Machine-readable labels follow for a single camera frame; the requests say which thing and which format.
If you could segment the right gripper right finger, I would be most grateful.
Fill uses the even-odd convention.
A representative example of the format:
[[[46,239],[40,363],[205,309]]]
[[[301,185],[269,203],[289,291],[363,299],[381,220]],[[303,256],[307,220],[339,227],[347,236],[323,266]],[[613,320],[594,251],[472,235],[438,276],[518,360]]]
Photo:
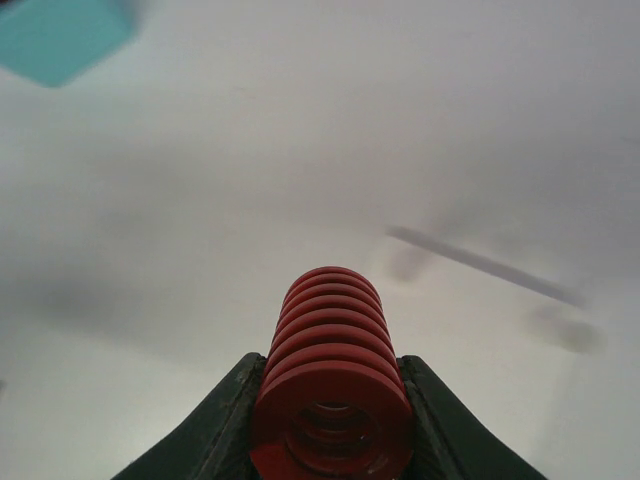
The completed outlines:
[[[403,479],[542,480],[489,431],[418,356],[399,359],[414,412],[414,453]]]

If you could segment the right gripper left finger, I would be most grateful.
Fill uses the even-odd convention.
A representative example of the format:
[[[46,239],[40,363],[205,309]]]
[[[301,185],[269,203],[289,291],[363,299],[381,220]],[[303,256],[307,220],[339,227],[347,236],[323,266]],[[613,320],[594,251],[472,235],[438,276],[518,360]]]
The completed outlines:
[[[173,431],[114,480],[258,479],[249,436],[264,368],[262,355],[244,355]]]

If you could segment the large red spring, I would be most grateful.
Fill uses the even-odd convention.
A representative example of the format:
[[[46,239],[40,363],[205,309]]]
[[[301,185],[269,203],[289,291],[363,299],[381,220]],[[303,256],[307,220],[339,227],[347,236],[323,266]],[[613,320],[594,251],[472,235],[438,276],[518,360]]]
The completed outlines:
[[[264,479],[398,479],[413,411],[382,302],[359,273],[325,266],[287,291],[251,416]]]

